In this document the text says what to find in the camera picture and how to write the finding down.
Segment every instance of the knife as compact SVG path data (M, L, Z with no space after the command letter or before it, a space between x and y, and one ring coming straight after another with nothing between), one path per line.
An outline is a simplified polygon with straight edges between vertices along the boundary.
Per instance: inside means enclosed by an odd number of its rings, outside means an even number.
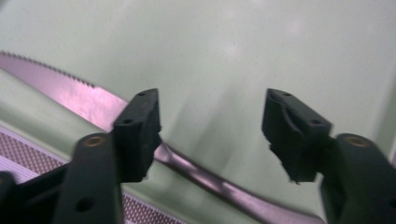
M49 65L0 51L0 68L106 132L127 105L120 97ZM260 223L325 223L320 217L269 203L217 176L162 142L154 159Z

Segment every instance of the metal screw head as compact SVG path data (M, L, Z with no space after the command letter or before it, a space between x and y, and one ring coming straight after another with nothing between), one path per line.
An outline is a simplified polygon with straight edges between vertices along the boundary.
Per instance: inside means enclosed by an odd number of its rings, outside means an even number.
M83 145L85 147L97 147L97 146L102 145L105 141L106 141L106 139L104 137L93 136L93 137L86 139L84 141Z
M369 147L370 143L360 137L356 137L356 136L348 136L345 137L344 140L346 140L350 145L353 145L355 147Z

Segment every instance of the clamp jaw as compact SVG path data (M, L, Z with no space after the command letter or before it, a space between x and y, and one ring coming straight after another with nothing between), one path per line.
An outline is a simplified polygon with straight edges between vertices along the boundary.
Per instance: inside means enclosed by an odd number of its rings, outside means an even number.
M293 95L268 90L262 131L295 182L323 174L329 224L396 223L396 170L372 141L332 125Z
M125 107L111 133L81 138L73 159L20 185L0 172L2 223L123 223L120 183L140 182L160 145L158 91Z

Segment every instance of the mesh surface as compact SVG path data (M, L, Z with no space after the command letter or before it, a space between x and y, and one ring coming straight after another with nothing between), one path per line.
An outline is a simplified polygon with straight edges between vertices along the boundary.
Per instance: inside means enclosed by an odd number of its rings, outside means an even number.
M0 170L12 172L20 183L64 163L66 160L0 127ZM125 223L184 223L127 192L123 192L122 198Z

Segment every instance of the metal blade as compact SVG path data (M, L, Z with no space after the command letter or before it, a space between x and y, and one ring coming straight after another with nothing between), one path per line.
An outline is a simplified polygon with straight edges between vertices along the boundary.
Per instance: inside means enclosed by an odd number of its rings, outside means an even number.
M0 68L107 132L127 105L109 91L15 54L0 51Z

